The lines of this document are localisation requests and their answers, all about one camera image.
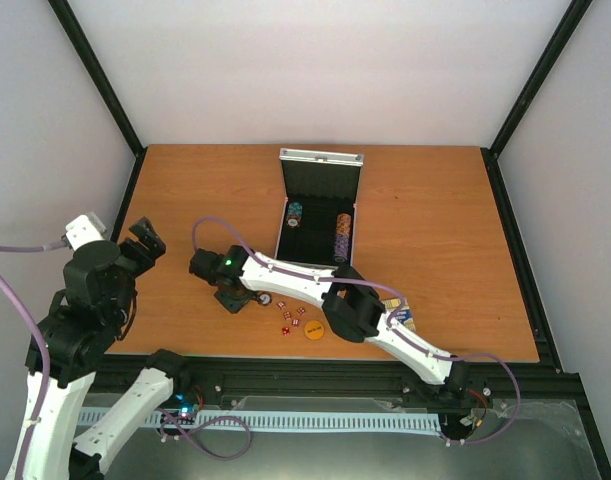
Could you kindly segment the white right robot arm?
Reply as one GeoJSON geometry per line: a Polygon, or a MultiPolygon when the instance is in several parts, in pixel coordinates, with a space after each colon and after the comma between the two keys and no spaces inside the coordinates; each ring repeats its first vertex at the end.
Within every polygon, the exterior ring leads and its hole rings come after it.
{"type": "Polygon", "coordinates": [[[348,264],[307,268],[233,245],[225,254],[197,249],[189,273],[214,287],[214,297],[232,314],[269,294],[300,300],[320,308],[336,336],[374,344],[404,363],[441,400],[465,393],[465,362],[408,330],[386,309],[377,288],[348,264]]]}

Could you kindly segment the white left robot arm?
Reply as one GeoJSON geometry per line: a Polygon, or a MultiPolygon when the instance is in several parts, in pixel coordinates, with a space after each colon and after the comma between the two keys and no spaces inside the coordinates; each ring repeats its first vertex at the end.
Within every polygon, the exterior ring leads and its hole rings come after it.
{"type": "Polygon", "coordinates": [[[64,289],[54,294],[47,316],[31,325],[26,418],[10,479],[101,479],[160,405],[192,393],[187,360],[160,349],[98,422],[75,432],[104,354],[133,324],[137,278],[166,251],[147,218],[129,230],[131,237],[112,242],[92,213],[66,227],[63,243],[73,257],[63,269],[64,289]]]}

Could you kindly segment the black poker chip stack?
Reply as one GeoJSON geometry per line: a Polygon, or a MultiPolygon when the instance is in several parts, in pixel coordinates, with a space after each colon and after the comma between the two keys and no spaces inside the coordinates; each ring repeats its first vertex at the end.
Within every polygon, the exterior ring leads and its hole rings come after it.
{"type": "Polygon", "coordinates": [[[272,303],[272,295],[269,293],[260,293],[256,299],[257,303],[261,306],[267,306],[272,303]]]}

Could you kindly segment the red poker chip stack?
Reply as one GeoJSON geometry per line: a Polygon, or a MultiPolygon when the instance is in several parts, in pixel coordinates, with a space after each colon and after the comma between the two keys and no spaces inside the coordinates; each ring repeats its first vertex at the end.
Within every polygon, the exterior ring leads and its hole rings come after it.
{"type": "Polygon", "coordinates": [[[352,231],[352,216],[347,213],[341,213],[336,219],[336,234],[344,237],[350,237],[352,231]]]}

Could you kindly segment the purple poker chip stack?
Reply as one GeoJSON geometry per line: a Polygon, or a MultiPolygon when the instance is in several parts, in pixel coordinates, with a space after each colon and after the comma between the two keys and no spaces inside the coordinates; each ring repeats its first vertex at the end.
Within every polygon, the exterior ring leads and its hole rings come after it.
{"type": "Polygon", "coordinates": [[[348,235],[336,234],[333,248],[333,260],[337,263],[350,259],[351,238],[348,235]]]}

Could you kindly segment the blue poker chip stack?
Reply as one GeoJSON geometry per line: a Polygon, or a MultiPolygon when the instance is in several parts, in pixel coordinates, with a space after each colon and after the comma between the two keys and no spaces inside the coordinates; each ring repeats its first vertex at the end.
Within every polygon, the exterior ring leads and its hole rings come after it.
{"type": "Polygon", "coordinates": [[[302,213],[301,212],[291,212],[286,216],[286,225],[289,228],[298,228],[302,222],[302,213]]]}
{"type": "Polygon", "coordinates": [[[289,214],[300,214],[303,211],[303,206],[299,202],[291,202],[288,205],[287,211],[289,214]]]}

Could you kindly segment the aluminium poker case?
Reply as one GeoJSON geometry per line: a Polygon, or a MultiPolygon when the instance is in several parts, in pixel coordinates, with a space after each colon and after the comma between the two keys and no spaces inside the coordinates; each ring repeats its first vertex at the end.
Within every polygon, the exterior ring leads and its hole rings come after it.
{"type": "Polygon", "coordinates": [[[358,192],[364,156],[359,153],[314,151],[283,147],[279,161],[285,200],[275,257],[303,265],[336,267],[352,262],[358,192]],[[286,225],[288,205],[303,206],[298,228],[286,225]],[[350,259],[333,260],[336,219],[352,216],[350,259]]]}

